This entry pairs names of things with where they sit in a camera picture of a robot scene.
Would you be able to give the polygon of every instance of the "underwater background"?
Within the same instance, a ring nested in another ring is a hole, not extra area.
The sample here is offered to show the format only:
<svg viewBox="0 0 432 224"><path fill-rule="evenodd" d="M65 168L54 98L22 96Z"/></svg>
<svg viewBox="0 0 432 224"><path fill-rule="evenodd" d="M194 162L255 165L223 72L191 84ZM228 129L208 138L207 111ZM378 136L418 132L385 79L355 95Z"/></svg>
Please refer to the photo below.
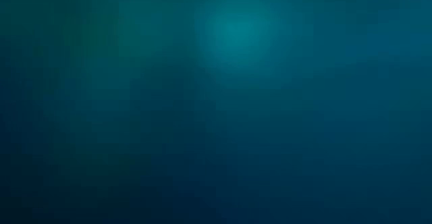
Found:
<svg viewBox="0 0 432 224"><path fill-rule="evenodd" d="M0 223L432 223L432 0L0 1Z"/></svg>

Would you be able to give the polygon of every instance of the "dark blue gradient background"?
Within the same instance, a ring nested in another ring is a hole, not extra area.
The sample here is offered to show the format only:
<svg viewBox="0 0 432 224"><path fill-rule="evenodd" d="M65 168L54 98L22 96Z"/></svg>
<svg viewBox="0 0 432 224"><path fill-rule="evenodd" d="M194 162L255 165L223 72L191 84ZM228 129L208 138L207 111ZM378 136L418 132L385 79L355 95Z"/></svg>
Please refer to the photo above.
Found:
<svg viewBox="0 0 432 224"><path fill-rule="evenodd" d="M432 0L0 1L0 223L432 222Z"/></svg>

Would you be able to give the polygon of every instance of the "ocean water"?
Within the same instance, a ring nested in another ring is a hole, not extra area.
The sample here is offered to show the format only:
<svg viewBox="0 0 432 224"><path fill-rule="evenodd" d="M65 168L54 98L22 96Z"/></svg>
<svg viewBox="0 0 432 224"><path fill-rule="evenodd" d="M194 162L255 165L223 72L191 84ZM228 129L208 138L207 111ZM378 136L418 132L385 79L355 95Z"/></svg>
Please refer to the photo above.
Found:
<svg viewBox="0 0 432 224"><path fill-rule="evenodd" d="M432 0L1 0L1 223L432 222Z"/></svg>

